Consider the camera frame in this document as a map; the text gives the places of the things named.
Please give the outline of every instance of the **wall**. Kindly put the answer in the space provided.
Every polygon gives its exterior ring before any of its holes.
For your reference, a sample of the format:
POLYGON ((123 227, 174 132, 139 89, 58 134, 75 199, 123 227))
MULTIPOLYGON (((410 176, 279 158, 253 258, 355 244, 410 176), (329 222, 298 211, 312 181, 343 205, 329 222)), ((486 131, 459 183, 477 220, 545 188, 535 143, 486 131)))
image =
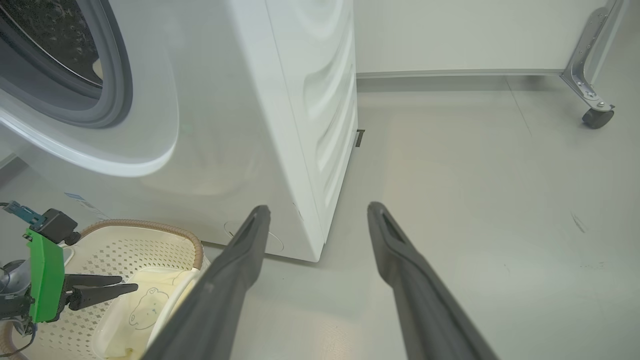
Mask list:
POLYGON ((591 12, 606 4, 607 0, 355 0, 356 69, 359 75, 560 72, 591 12))

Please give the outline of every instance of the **blue connector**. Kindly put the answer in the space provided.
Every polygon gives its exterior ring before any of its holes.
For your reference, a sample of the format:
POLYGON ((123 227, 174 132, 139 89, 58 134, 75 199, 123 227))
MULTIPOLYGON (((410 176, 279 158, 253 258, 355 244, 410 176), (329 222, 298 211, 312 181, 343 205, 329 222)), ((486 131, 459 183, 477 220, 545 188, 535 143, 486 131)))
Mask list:
POLYGON ((44 223, 44 220, 47 220, 44 216, 36 213, 35 211, 27 208, 26 206, 21 206, 18 202, 11 200, 7 205, 4 206, 4 210, 9 214, 14 214, 15 216, 23 219, 28 222, 29 225, 33 227, 33 229, 37 229, 44 223))

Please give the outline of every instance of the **white washing machine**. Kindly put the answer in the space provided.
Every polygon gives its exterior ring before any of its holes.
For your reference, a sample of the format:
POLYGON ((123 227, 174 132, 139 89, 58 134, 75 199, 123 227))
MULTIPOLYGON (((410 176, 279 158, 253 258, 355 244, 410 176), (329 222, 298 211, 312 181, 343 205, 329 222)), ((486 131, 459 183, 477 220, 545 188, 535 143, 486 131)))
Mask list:
POLYGON ((0 140, 60 191, 220 244, 267 204, 267 252, 320 258, 358 125, 351 0, 0 4, 0 140))

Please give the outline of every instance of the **metal caster wheel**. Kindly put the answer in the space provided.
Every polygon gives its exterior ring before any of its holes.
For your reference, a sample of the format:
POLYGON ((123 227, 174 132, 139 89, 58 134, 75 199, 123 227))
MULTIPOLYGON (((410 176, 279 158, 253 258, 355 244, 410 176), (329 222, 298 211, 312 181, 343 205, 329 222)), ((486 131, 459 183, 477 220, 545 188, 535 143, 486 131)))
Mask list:
POLYGON ((598 111, 589 109, 583 116, 582 122, 591 129, 600 129, 605 126, 613 117, 613 110, 598 111))

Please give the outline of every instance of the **green bracket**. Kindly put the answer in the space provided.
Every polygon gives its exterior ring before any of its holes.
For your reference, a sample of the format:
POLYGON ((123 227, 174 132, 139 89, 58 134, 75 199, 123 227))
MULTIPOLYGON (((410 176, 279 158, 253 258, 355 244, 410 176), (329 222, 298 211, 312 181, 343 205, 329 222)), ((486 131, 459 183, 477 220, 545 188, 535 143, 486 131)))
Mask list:
POLYGON ((65 258, 62 248, 33 230, 31 238, 31 297, 35 300, 29 309, 34 323, 56 317, 65 282, 65 258))

